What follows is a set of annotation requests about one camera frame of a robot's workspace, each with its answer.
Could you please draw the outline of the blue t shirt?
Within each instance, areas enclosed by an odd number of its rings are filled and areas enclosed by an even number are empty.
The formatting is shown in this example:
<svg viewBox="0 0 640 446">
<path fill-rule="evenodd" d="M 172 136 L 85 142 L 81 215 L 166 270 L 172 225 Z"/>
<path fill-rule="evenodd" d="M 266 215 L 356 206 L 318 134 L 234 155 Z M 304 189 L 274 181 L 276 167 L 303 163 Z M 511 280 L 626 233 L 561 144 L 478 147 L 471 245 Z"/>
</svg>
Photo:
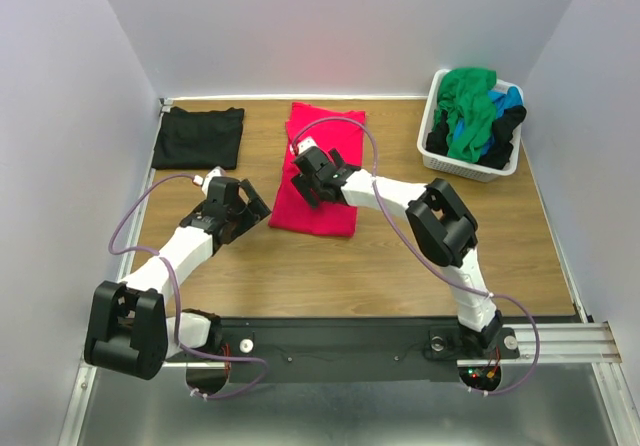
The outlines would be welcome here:
<svg viewBox="0 0 640 446">
<path fill-rule="evenodd" d="M 514 86 L 509 87 L 506 92 L 490 90 L 488 97 L 496 108 L 496 120 L 500 119 L 507 109 L 523 105 L 521 93 L 519 89 Z M 465 129 L 465 120 L 461 118 L 454 129 L 453 140 L 457 141 L 460 139 Z"/>
</svg>

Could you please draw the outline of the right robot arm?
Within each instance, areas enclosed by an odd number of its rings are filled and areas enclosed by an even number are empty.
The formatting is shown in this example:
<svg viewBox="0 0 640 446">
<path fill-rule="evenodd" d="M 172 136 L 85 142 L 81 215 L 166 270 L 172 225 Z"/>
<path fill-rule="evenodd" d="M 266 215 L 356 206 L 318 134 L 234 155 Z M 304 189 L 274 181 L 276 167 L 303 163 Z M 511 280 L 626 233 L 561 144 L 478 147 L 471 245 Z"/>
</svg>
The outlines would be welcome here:
<svg viewBox="0 0 640 446">
<path fill-rule="evenodd" d="M 334 203 L 375 209 L 393 228 L 395 218 L 405 219 L 414 236 L 405 244 L 451 288 L 463 350 L 482 356 L 495 346 L 503 322 L 480 270 L 478 223 L 447 181 L 377 176 L 346 163 L 337 150 L 315 145 L 295 148 L 293 164 L 298 173 L 292 184 L 313 208 Z"/>
</svg>

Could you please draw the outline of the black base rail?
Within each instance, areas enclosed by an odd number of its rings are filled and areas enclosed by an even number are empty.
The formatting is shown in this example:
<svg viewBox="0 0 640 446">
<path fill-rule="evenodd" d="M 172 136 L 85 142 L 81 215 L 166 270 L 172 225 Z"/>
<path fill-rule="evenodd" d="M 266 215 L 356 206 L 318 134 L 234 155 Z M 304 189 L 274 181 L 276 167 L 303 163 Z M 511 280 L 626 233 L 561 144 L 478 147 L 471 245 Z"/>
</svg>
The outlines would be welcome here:
<svg viewBox="0 0 640 446">
<path fill-rule="evenodd" d="M 242 340 L 269 365 L 268 383 L 429 380 L 458 382 L 462 364 L 516 359 L 503 327 L 482 350 L 466 343 L 457 320 L 441 317 L 241 318 L 221 321 L 222 340 L 239 354 Z"/>
</svg>

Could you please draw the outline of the green t shirt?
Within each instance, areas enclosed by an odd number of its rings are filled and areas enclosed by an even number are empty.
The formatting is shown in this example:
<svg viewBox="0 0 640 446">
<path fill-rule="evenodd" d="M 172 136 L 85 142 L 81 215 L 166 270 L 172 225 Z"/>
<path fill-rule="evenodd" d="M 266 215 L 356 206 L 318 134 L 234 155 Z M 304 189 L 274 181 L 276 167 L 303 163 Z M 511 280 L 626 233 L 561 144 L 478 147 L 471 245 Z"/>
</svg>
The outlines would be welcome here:
<svg viewBox="0 0 640 446">
<path fill-rule="evenodd" d="M 496 82 L 497 73 L 484 68 L 453 69 L 442 77 L 429 136 L 436 153 L 467 163 L 478 162 L 497 116 L 497 107 L 489 96 Z"/>
</svg>

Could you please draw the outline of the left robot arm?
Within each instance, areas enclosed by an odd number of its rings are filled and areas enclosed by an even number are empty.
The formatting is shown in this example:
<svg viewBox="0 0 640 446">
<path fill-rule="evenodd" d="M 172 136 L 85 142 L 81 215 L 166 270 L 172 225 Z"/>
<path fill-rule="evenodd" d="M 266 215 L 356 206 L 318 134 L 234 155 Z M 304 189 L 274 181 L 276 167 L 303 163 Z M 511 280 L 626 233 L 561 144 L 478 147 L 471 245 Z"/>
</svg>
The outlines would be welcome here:
<svg viewBox="0 0 640 446">
<path fill-rule="evenodd" d="M 191 176 L 204 199 L 184 217 L 168 242 L 148 249 L 149 259 L 118 281 L 95 290 L 84 345 L 87 363 L 149 380 L 180 352 L 231 363 L 221 320 L 213 313 L 178 308 L 181 284 L 225 245 L 244 235 L 271 211 L 247 179 L 214 169 Z"/>
</svg>

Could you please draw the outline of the pink t shirt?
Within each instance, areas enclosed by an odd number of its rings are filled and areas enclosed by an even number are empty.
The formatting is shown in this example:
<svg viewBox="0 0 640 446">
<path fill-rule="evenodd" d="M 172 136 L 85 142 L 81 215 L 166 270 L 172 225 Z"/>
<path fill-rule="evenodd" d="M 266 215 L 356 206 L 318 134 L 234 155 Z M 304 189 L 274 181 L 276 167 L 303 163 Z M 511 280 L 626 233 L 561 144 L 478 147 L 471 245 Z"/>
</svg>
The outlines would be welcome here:
<svg viewBox="0 0 640 446">
<path fill-rule="evenodd" d="M 340 167 L 362 166 L 364 132 L 360 126 L 365 122 L 363 111 L 336 112 L 292 104 L 287 137 L 311 138 L 320 151 L 297 165 L 293 150 L 286 148 L 270 227 L 316 236 L 350 238 L 355 234 L 357 209 L 347 205 L 340 193 L 348 172 Z"/>
</svg>

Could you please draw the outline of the folded black t shirt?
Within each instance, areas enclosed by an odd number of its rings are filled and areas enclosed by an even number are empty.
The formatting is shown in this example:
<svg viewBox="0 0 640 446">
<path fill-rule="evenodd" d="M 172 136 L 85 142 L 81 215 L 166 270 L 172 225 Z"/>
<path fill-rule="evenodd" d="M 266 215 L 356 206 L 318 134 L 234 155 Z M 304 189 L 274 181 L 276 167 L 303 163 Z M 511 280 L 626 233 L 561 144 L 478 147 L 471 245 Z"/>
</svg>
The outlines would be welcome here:
<svg viewBox="0 0 640 446">
<path fill-rule="evenodd" d="M 235 170 L 245 110 L 189 112 L 172 107 L 162 116 L 151 167 L 156 170 Z"/>
</svg>

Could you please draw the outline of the black t shirt in basket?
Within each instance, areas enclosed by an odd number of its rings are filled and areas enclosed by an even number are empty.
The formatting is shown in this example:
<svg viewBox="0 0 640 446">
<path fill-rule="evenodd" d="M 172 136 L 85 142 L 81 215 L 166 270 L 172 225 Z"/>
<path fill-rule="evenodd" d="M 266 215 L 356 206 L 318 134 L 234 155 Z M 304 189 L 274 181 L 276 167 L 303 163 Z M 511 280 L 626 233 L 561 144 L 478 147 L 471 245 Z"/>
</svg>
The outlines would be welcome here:
<svg viewBox="0 0 640 446">
<path fill-rule="evenodd" d="M 430 153 L 447 156 L 470 164 L 488 167 L 495 170 L 503 170 L 510 162 L 514 151 L 512 143 L 515 129 L 524 121 L 527 110 L 522 105 L 513 106 L 504 110 L 491 125 L 491 133 L 488 140 L 480 147 L 479 157 L 476 160 L 469 155 L 455 155 L 451 151 L 454 142 L 459 142 L 464 126 L 461 122 L 454 128 L 452 139 L 449 140 L 450 127 L 448 114 L 436 112 L 434 125 L 428 133 L 425 141 L 425 149 Z"/>
</svg>

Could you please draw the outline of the white plastic laundry basket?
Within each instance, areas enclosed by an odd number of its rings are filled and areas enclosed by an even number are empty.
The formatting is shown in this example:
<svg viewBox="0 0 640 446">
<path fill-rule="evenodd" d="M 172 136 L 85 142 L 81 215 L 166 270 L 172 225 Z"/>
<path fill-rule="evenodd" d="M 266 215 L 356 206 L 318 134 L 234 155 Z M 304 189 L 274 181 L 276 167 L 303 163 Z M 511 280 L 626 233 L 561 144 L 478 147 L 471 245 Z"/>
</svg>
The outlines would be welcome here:
<svg viewBox="0 0 640 446">
<path fill-rule="evenodd" d="M 506 177 L 514 174 L 518 165 L 522 121 L 520 121 L 512 130 L 511 139 L 509 141 L 509 155 L 507 156 L 507 161 L 503 168 L 496 169 L 480 165 L 478 163 L 468 163 L 445 155 L 440 155 L 426 149 L 428 134 L 432 131 L 432 128 L 435 125 L 434 115 L 436 111 L 436 90 L 440 86 L 445 75 L 449 72 L 449 69 L 439 69 L 434 73 L 426 100 L 417 139 L 417 149 L 423 157 L 424 166 L 436 171 L 446 172 L 480 182 L 490 182 L 498 177 Z"/>
</svg>

